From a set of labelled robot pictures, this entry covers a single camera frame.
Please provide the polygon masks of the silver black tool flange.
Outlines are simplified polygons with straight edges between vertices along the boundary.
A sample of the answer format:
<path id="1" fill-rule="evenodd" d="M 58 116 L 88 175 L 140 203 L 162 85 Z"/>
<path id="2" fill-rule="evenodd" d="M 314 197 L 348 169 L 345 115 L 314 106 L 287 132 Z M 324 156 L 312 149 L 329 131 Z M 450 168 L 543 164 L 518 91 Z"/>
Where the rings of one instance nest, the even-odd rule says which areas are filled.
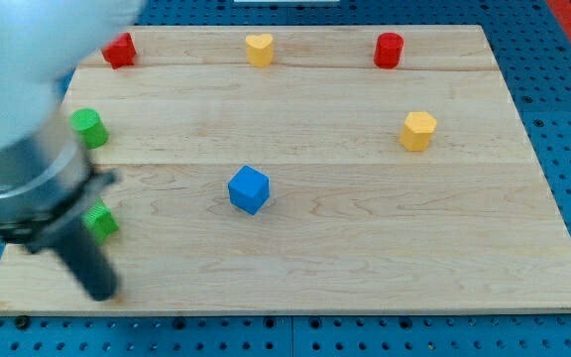
<path id="1" fill-rule="evenodd" d="M 0 119 L 0 239 L 39 251 L 54 244 L 105 187 L 100 172 L 56 110 L 41 121 Z"/>

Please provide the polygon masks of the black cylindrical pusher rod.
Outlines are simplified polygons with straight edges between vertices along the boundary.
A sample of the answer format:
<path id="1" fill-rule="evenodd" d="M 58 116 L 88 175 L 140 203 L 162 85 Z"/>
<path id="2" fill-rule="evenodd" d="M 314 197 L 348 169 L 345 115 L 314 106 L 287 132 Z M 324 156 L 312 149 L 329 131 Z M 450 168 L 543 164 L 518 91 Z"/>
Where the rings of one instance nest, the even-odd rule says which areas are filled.
<path id="1" fill-rule="evenodd" d="M 93 300 L 108 300 L 116 294 L 118 276 L 80 218 L 58 232 L 52 249 Z"/>

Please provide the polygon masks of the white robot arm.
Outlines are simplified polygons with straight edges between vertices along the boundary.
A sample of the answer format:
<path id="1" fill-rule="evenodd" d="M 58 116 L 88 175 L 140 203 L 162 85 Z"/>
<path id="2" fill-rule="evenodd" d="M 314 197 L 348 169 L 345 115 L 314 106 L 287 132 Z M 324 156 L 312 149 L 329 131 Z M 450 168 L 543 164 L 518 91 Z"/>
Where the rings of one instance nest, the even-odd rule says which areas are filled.
<path id="1" fill-rule="evenodd" d="M 82 221 L 115 182 L 69 128 L 59 82 L 138 19 L 142 0 L 0 1 L 0 240 L 55 251 L 88 295 L 118 278 Z"/>

